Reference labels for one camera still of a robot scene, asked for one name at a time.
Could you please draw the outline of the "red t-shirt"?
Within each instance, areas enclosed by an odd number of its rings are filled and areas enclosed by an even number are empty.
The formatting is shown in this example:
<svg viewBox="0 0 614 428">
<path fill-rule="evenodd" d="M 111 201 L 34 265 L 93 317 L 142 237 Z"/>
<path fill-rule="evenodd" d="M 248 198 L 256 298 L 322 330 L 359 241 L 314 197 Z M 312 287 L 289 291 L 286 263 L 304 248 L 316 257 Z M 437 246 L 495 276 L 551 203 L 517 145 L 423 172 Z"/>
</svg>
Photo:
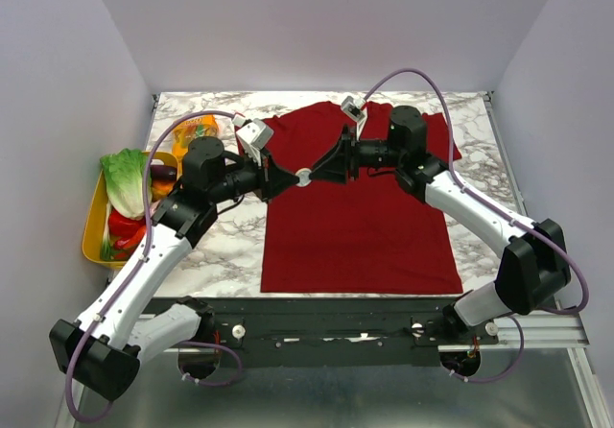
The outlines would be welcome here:
<svg viewBox="0 0 614 428">
<path fill-rule="evenodd" d="M 281 167 L 312 166 L 350 119 L 319 102 L 264 119 Z M 392 174 L 292 187 L 267 208 L 261 292 L 453 295 L 462 292 L 442 212 Z"/>
</svg>

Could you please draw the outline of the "small gold brooch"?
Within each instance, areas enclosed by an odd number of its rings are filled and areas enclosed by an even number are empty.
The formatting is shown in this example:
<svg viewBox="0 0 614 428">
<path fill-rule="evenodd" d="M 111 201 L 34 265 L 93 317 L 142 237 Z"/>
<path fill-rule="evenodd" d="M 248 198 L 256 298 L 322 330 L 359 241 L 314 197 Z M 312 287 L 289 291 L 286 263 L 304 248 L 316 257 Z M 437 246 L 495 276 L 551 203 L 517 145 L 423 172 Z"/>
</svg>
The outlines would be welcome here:
<svg viewBox="0 0 614 428">
<path fill-rule="evenodd" d="M 297 177 L 297 187 L 303 188 L 307 187 L 311 182 L 311 174 L 312 170 L 309 168 L 301 168 L 296 171 L 295 176 Z"/>
</svg>

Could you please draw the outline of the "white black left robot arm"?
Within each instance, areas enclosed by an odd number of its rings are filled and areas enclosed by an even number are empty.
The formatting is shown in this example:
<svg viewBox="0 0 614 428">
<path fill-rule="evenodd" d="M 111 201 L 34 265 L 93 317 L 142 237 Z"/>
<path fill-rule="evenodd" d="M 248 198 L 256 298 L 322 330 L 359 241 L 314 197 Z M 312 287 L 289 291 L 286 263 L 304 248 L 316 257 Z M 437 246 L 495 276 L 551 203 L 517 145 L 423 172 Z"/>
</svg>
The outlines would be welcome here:
<svg viewBox="0 0 614 428">
<path fill-rule="evenodd" d="M 67 380 L 108 401 L 123 395 L 145 351 L 131 338 L 132 329 L 164 278 L 216 222 L 218 203 L 248 193 L 267 202 L 298 183 L 268 151 L 251 159 L 227 151 L 214 137 L 192 141 L 178 184 L 161 201 L 152 228 L 123 269 L 76 320 L 52 327 L 49 339 Z"/>
</svg>

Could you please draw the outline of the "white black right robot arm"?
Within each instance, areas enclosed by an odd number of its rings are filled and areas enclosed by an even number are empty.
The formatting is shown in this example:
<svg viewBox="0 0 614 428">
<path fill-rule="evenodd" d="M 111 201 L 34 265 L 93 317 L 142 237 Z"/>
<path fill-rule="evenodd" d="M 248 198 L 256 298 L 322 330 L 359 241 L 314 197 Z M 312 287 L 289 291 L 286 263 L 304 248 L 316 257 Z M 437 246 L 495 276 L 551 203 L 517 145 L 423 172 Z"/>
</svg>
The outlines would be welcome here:
<svg viewBox="0 0 614 428">
<path fill-rule="evenodd" d="M 395 107 L 384 140 L 362 140 L 361 127 L 342 129 L 337 144 L 299 182 L 347 183 L 362 169 L 390 168 L 399 187 L 470 230 L 500 259 L 496 278 L 444 307 L 440 334 L 460 344 L 477 325 L 540 308 L 571 280 L 561 227 L 547 219 L 536 223 L 495 202 L 454 175 L 448 163 L 427 149 L 428 127 L 419 111 Z"/>
</svg>

